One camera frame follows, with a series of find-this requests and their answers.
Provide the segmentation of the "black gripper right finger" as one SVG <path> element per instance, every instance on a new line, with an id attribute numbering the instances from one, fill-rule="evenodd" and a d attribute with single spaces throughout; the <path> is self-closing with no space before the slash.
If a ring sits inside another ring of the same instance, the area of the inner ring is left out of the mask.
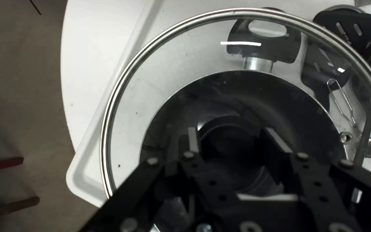
<path id="1" fill-rule="evenodd" d="M 260 131 L 265 167 L 300 199 L 314 232 L 371 232 L 371 172 L 339 159 L 294 152 L 271 128 Z"/>

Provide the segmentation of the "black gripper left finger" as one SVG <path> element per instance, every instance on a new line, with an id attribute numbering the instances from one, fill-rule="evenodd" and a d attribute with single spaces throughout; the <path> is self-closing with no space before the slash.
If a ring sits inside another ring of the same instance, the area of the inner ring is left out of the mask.
<path id="1" fill-rule="evenodd" d="M 175 199 L 185 205 L 184 223 L 172 221 L 173 232 L 236 232 L 239 200 L 220 173 L 209 170 L 191 150 L 196 136 L 180 137 L 177 160 L 160 154 L 141 160 L 79 232 L 151 232 L 160 228 L 163 208 Z"/>

